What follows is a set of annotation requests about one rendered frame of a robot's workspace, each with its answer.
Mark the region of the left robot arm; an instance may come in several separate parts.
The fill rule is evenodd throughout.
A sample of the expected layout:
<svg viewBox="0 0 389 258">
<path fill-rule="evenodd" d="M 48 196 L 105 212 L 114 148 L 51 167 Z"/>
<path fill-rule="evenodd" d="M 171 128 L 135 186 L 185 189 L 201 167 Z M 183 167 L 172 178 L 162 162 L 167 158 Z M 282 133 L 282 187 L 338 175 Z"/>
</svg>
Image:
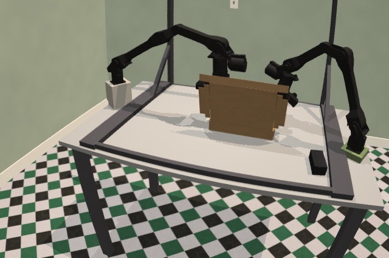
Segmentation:
<svg viewBox="0 0 389 258">
<path fill-rule="evenodd" d="M 284 60 L 282 65 L 277 64 L 275 61 L 270 61 L 264 72 L 275 80 L 280 79 L 278 82 L 279 85 L 289 86 L 289 88 L 291 88 L 293 80 L 299 80 L 297 74 L 293 75 L 291 73 L 298 71 L 304 64 L 310 61 L 310 59 L 312 60 L 324 53 L 336 59 L 345 81 L 349 102 L 349 113 L 346 115 L 346 120 L 347 126 L 349 126 L 351 131 L 346 149 L 360 154 L 364 150 L 367 139 L 366 134 L 368 133 L 369 128 L 366 124 L 365 114 L 360 106 L 353 70 L 354 55 L 349 47 L 340 47 L 329 42 L 321 42 L 319 45 L 299 56 Z M 288 103 L 292 107 L 295 107 L 298 103 L 296 93 L 287 93 L 284 100 L 288 100 Z"/>
</svg>

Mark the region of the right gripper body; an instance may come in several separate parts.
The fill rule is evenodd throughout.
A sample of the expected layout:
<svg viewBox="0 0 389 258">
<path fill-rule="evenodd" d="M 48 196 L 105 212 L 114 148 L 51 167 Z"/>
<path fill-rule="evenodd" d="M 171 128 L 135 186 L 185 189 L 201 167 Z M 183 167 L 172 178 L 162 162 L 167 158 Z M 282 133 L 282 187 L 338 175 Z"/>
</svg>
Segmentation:
<svg viewBox="0 0 389 258">
<path fill-rule="evenodd" d="M 213 75 L 213 76 L 227 77 L 227 73 L 228 73 L 228 70 L 225 70 L 225 71 L 216 71 L 216 70 L 213 70 L 212 75 Z M 209 83 L 208 83 L 208 82 L 205 82 L 205 81 L 198 81 L 198 82 L 196 83 L 196 89 L 199 89 L 199 87 L 204 87 L 204 84 L 209 84 Z"/>
</svg>

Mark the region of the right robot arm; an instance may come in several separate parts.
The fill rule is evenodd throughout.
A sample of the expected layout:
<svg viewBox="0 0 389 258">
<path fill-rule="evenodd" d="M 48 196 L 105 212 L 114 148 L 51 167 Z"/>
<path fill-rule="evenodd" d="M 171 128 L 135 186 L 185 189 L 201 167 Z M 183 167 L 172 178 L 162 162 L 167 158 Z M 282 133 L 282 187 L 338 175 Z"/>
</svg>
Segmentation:
<svg viewBox="0 0 389 258">
<path fill-rule="evenodd" d="M 246 55 L 234 54 L 234 51 L 229 46 L 229 42 L 226 38 L 208 35 L 183 24 L 176 24 L 169 29 L 154 33 L 141 45 L 125 54 L 113 58 L 111 60 L 111 64 L 107 67 L 108 72 L 111 72 L 112 76 L 110 83 L 113 85 L 125 83 L 126 81 L 124 79 L 122 80 L 122 70 L 126 68 L 125 66 L 127 66 L 127 64 L 132 64 L 131 60 L 133 58 L 150 48 L 169 42 L 172 37 L 176 36 L 174 34 L 199 42 L 211 50 L 212 53 L 208 56 L 208 58 L 213 58 L 213 70 L 225 71 L 228 66 L 231 71 L 246 72 Z"/>
</svg>

